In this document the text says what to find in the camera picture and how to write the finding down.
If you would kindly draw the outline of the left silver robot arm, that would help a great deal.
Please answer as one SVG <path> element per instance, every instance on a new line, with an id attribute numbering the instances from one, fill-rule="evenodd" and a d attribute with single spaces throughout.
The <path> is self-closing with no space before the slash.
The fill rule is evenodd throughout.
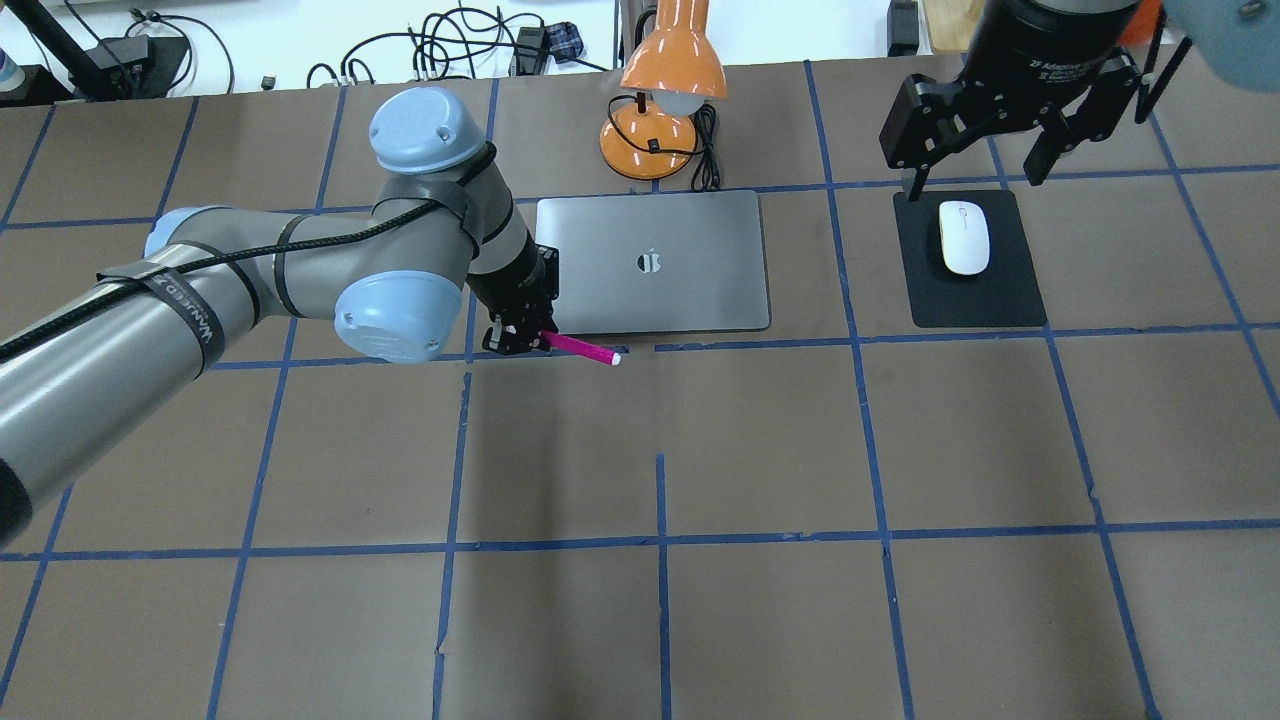
<path id="1" fill-rule="evenodd" d="M 367 140 L 365 222 L 225 205 L 164 214 L 143 256 L 3 342 L 3 542 L 270 316 L 330 322 L 367 357 L 436 359 L 470 291 L 488 351 L 544 348 L 559 254 L 535 241 L 485 137 L 442 86 L 403 90 Z"/>

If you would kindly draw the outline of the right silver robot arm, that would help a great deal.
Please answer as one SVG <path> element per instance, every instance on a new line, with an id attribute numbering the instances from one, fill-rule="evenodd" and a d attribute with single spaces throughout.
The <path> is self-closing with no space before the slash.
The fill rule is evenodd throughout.
<path id="1" fill-rule="evenodd" d="M 1277 91 L 1275 1 L 1165 1 L 1152 44 L 1174 24 L 1181 41 L 1164 69 L 1151 47 L 1138 63 L 1121 46 L 1135 1 L 989 1 L 955 79 L 911 74 L 878 136 L 888 168 L 910 200 L 931 170 L 982 138 L 1036 131 L 1023 163 L 1043 183 L 1059 159 L 1107 140 L 1124 113 L 1144 122 L 1172 74 L 1198 49 L 1222 81 L 1251 92 Z"/>

